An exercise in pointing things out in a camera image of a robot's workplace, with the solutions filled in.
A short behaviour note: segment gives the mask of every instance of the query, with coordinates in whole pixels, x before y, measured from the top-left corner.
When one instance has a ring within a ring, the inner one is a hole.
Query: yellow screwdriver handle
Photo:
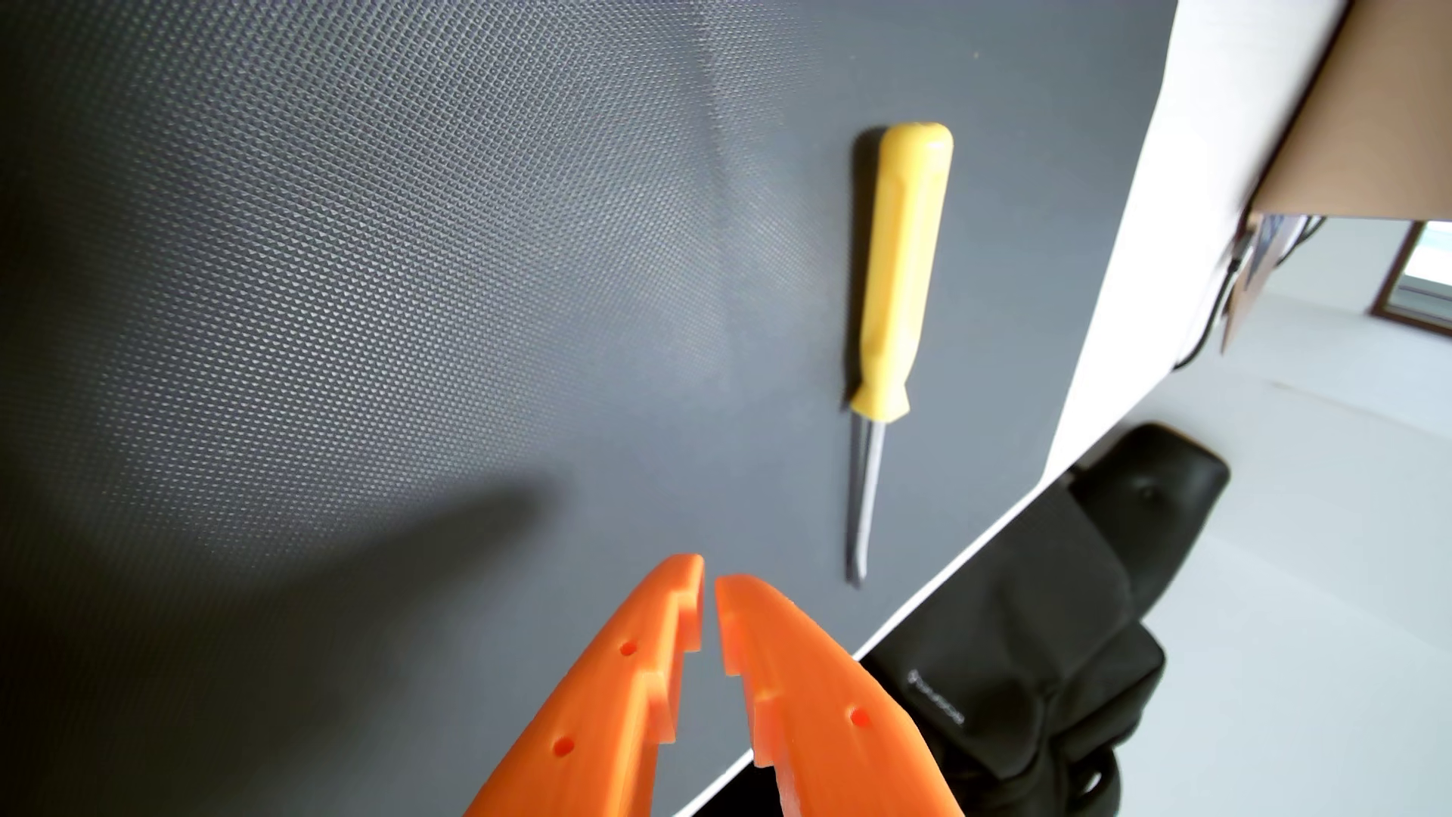
[[[877,158],[877,196],[862,306],[862,385],[852,411],[890,424],[908,414],[932,253],[948,189],[953,134],[928,122],[893,125]]]

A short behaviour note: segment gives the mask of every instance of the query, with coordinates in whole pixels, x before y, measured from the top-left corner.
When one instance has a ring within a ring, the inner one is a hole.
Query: window frame
[[[1417,241],[1422,239],[1422,232],[1426,226],[1426,221],[1411,222],[1411,228],[1407,229],[1407,237],[1401,241],[1401,248],[1397,250],[1397,258],[1391,261],[1391,268],[1387,271],[1387,279],[1382,280],[1381,290],[1376,292],[1376,299],[1372,302],[1369,312],[1379,318],[1387,318],[1390,321],[1414,325],[1417,328],[1452,337],[1452,325],[1419,318],[1417,315],[1398,311],[1391,305],[1391,296],[1397,290],[1397,282],[1401,279],[1401,273],[1407,267],[1407,261],[1411,260],[1411,253],[1417,248]]]

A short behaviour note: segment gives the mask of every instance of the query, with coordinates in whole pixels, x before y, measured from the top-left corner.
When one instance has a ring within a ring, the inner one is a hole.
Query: window
[[[1452,221],[1411,225],[1371,311],[1452,334]]]

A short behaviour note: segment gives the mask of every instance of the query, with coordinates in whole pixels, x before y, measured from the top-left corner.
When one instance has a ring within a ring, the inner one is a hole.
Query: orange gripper
[[[961,817],[908,713],[790,599],[754,576],[723,576],[716,611],[755,763],[777,768],[788,817]]]
[[[675,740],[681,653],[701,649],[700,556],[662,562],[514,742],[465,817],[650,814],[658,744]]]

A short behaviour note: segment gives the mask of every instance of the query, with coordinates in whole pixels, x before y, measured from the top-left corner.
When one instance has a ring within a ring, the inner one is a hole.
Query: cable
[[[1291,257],[1291,253],[1294,253],[1297,247],[1310,241],[1311,235],[1316,235],[1316,231],[1320,229],[1323,223],[1326,223],[1324,215],[1313,215],[1311,218],[1307,218],[1305,223],[1301,225],[1301,234],[1295,237],[1295,242],[1291,244],[1291,248],[1286,250],[1285,254],[1281,255],[1281,260],[1275,261],[1275,264],[1278,267],[1284,264],[1285,258]]]
[[[1215,305],[1210,309],[1210,318],[1205,319],[1205,329],[1199,332],[1199,340],[1195,341],[1195,347],[1189,350],[1189,354],[1186,354],[1179,363],[1175,363],[1175,367],[1170,369],[1172,371],[1178,371],[1194,363],[1195,357],[1199,356],[1199,350],[1205,347],[1205,341],[1210,340],[1210,332],[1215,329],[1215,321],[1220,319],[1221,309],[1225,308],[1225,295],[1228,295],[1230,287],[1236,284],[1237,271],[1240,271],[1240,258],[1230,261],[1230,266],[1225,268],[1225,280],[1220,283],[1220,293],[1215,295]]]
[[[1311,235],[1316,235],[1316,231],[1320,229],[1323,223],[1326,223],[1324,215],[1313,215],[1308,218],[1305,223],[1301,225],[1301,234],[1295,237],[1291,248],[1281,255],[1281,260],[1275,261],[1275,266],[1279,267],[1284,264],[1285,260],[1291,257],[1291,253],[1294,253],[1301,244],[1310,241]],[[1233,253],[1234,257],[1230,258],[1230,266],[1225,268],[1225,280],[1221,282],[1220,293],[1215,295],[1215,306],[1210,309],[1210,318],[1205,319],[1205,329],[1199,332],[1199,340],[1195,342],[1195,347],[1189,350],[1189,354],[1186,354],[1183,360],[1175,363],[1175,367],[1170,369],[1172,371],[1178,371],[1195,361],[1195,357],[1199,356],[1199,350],[1204,348],[1205,341],[1210,340],[1210,334],[1215,329],[1215,322],[1220,319],[1220,313],[1225,308],[1225,295],[1228,295],[1230,289],[1236,284],[1236,273],[1240,271],[1240,264],[1246,260],[1246,253],[1250,247],[1252,238],[1253,234],[1246,234],[1236,241],[1236,250]]]

